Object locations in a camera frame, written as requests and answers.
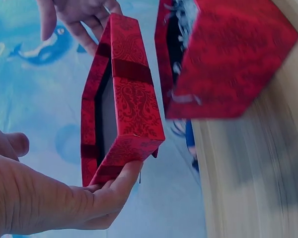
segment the damask pattern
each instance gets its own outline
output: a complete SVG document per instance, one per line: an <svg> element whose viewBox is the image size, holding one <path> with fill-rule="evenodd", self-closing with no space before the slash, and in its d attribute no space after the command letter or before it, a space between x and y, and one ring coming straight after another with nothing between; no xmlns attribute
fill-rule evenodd
<svg viewBox="0 0 298 238"><path fill-rule="evenodd" d="M270 0L197 0L199 14L176 84L166 33L171 0L160 0L155 45L166 117L234 118L267 85L298 40L298 33ZM170 96L195 95L202 103Z"/></svg>
<svg viewBox="0 0 298 238"><path fill-rule="evenodd" d="M96 140L101 138L96 138L94 98L109 60L118 135L97 167ZM110 16L83 92L81 129L83 186L104 184L116 178L126 163L145 160L165 140L145 47L135 19Z"/></svg>

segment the red velvet ribbon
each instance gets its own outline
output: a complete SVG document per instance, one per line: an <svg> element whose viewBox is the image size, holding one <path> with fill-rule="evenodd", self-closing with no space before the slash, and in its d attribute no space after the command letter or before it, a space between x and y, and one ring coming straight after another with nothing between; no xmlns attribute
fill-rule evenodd
<svg viewBox="0 0 298 238"><path fill-rule="evenodd" d="M97 54L110 59L110 45L100 43L97 48ZM153 85L149 67L141 63L123 59L112 59L112 68L113 77L128 78L137 82Z"/></svg>

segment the skin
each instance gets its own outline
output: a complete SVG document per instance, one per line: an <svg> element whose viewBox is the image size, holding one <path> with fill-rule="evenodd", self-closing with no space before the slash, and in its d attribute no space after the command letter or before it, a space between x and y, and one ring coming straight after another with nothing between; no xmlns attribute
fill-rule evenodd
<svg viewBox="0 0 298 238"><path fill-rule="evenodd" d="M99 40L109 13L122 14L116 0L37 0L37 3L40 10L43 41L53 34L58 18L92 56L95 55L97 44L89 36L82 23L85 23Z"/></svg>
<svg viewBox="0 0 298 238"><path fill-rule="evenodd" d="M29 151L23 133L0 131L0 236L55 229L107 229L137 181L142 162L128 163L103 187L67 186L19 162Z"/></svg>
<svg viewBox="0 0 298 238"><path fill-rule="evenodd" d="M37 0L37 3L42 40L51 37L58 18L92 56L97 44L82 22L99 40L109 12L122 14L115 0ZM143 165L140 161L126 164L120 175L103 187L75 187L22 164L19 157L28 151L29 140L23 133L0 131L0 236L56 229L107 229L126 203Z"/></svg>

